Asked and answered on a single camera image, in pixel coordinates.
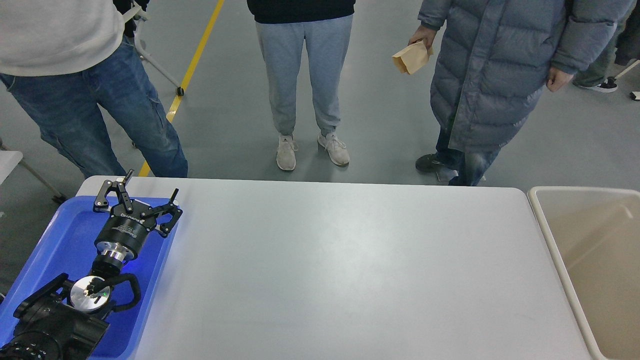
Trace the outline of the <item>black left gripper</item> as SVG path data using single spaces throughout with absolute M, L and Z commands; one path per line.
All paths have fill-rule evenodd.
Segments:
M 94 241 L 96 262 L 128 262 L 138 258 L 147 237 L 153 231 L 166 239 L 178 223 L 183 210 L 175 203 L 179 189 L 174 189 L 167 203 L 151 207 L 148 203 L 131 200 L 126 185 L 134 173 L 130 169 L 125 177 L 105 180 L 93 202 L 96 213 L 108 212 L 107 219 Z M 114 193 L 116 205 L 110 205 L 107 196 Z

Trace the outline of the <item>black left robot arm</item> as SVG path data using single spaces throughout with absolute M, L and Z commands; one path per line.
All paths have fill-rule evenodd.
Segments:
M 1 303 L 3 360 L 125 360 L 137 347 L 183 210 L 132 198 L 131 173 L 55 212 Z

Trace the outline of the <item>right hand holding bag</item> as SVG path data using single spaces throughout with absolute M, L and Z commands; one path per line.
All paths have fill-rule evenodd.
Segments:
M 434 39 L 438 33 L 438 30 L 425 27 L 424 25 L 419 25 L 416 31 L 411 35 L 407 45 L 412 45 L 416 43 L 423 43 L 423 46 L 426 50 L 430 50 L 432 48 Z

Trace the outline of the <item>left hand of coat person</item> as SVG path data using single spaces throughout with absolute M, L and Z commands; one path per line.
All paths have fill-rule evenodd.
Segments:
M 551 92 L 557 92 L 569 84 L 574 76 L 574 74 L 566 73 L 555 66 L 551 66 L 546 77 L 546 88 Z

